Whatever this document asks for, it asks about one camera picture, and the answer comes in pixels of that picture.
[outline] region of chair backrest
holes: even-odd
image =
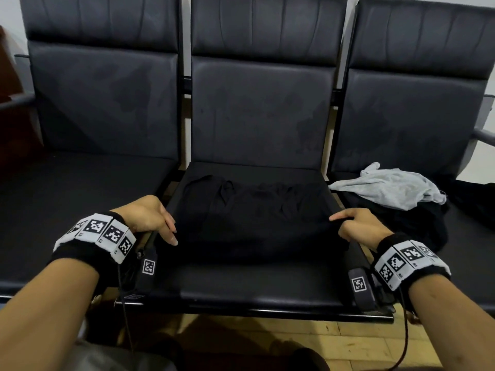
[[[178,160],[178,0],[21,0],[44,143]]]
[[[191,0],[192,160],[319,169],[347,0]]]
[[[456,175],[495,61],[495,9],[360,0],[330,171]]]

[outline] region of black chair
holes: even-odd
[[[192,0],[192,162],[168,204],[172,215],[184,186],[208,174],[245,184],[324,181],[346,3]],[[330,192],[326,200],[340,210]],[[351,293],[348,272],[369,268],[357,244],[334,261],[260,265],[178,264],[166,247],[151,236],[128,296],[134,304],[169,312],[393,320],[390,312],[362,314],[361,293]],[[376,309],[371,287],[366,293],[367,309]]]
[[[360,0],[345,98],[328,177],[359,176],[368,164],[427,177],[457,176],[495,61],[495,9],[412,0]],[[339,193],[346,207],[356,196]],[[454,283],[495,314],[495,233],[451,205],[439,255]]]
[[[75,221],[160,193],[179,161],[178,0],[21,5],[47,154],[0,183],[4,300]]]

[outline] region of black t-shirt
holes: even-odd
[[[244,185],[208,175],[190,182],[174,213],[178,257],[259,262],[342,253],[324,183]]]

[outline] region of forearm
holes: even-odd
[[[495,319],[447,278],[424,277],[409,297],[446,370],[495,369]]]
[[[98,273],[74,259],[50,263],[0,310],[0,364],[6,371],[60,368],[77,337]]]

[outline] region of black cable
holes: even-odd
[[[122,289],[120,264],[117,266],[117,272],[118,272],[118,277],[119,277],[119,295],[120,295],[120,300],[122,301],[122,311],[124,312],[125,329],[127,332],[127,337],[129,338],[129,344],[131,345],[132,358],[134,358],[134,346],[132,344],[131,331],[129,329],[129,322],[127,321],[127,312],[125,311],[125,301],[124,301],[124,293],[123,293],[123,289]]]
[[[402,355],[400,356],[399,360],[395,363],[395,365],[389,368],[389,371],[396,369],[402,363],[402,361],[405,358],[405,354],[407,353],[407,345],[409,344],[409,328],[407,326],[407,312],[405,311],[404,296],[402,294],[401,287],[399,287],[399,293],[400,293],[400,304],[402,305],[402,309],[404,310],[404,325],[405,325],[404,350],[402,351]]]

